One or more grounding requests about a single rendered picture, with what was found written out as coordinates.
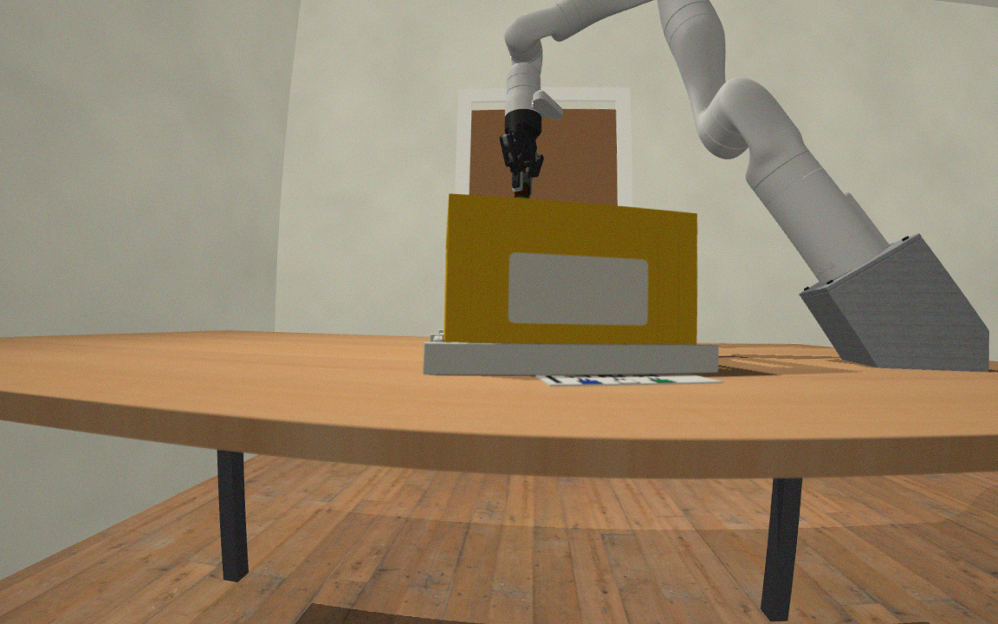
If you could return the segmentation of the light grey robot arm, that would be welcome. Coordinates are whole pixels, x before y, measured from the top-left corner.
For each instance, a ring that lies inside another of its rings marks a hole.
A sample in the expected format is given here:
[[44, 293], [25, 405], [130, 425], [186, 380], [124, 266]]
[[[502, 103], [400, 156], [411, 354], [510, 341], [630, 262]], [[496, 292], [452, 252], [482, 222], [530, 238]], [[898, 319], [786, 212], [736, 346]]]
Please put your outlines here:
[[[516, 17], [504, 30], [512, 61], [504, 115], [530, 109], [544, 118], [562, 119], [559, 104], [541, 90], [539, 39], [565, 41], [587, 25], [651, 1], [561, 0]], [[746, 183], [820, 284], [885, 251], [890, 244], [852, 194], [843, 193], [809, 152], [773, 95], [743, 76], [725, 81], [725, 33], [710, 0], [658, 0], [658, 11], [688, 90], [698, 138], [721, 159], [735, 159], [749, 147]]]

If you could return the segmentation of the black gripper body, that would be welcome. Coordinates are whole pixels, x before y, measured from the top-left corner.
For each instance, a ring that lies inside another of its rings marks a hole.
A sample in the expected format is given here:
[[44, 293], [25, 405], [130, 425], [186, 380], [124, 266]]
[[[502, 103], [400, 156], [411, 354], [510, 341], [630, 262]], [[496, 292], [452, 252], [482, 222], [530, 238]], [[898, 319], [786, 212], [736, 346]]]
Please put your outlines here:
[[527, 159], [530, 160], [530, 143], [537, 145], [537, 137], [541, 134], [541, 114], [530, 109], [516, 109], [504, 115], [504, 133], [514, 132], [516, 154], [522, 154], [522, 140], [529, 138]]

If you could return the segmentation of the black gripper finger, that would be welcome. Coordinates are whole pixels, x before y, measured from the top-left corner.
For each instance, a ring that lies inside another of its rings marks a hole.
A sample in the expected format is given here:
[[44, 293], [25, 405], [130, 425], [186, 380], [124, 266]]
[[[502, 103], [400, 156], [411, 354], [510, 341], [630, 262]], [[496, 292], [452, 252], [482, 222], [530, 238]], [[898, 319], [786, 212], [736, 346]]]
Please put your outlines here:
[[522, 192], [523, 190], [523, 174], [524, 172], [524, 160], [527, 159], [529, 138], [523, 138], [522, 140], [522, 154], [516, 157], [516, 147], [514, 132], [510, 132], [499, 137], [500, 143], [502, 143], [502, 154], [504, 157], [504, 165], [510, 167], [510, 172], [512, 172], [512, 191]]
[[[532, 142], [530, 143], [530, 161], [524, 162], [524, 169], [522, 171], [524, 172], [524, 180], [529, 181], [529, 195], [532, 195], [532, 178], [538, 177], [544, 160], [543, 155], [539, 155], [535, 151], [537, 151], [537, 145]], [[526, 167], [528, 168], [527, 172]]]

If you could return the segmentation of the white paper pick list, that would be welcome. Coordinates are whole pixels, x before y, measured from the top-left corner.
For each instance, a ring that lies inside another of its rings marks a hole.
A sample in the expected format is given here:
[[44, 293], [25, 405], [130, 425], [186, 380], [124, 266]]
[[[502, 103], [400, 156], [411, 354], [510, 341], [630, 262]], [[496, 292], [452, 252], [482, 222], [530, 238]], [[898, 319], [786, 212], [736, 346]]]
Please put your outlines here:
[[618, 374], [618, 375], [537, 375], [550, 387], [574, 386], [678, 386], [678, 384], [713, 384], [723, 380], [683, 374]]

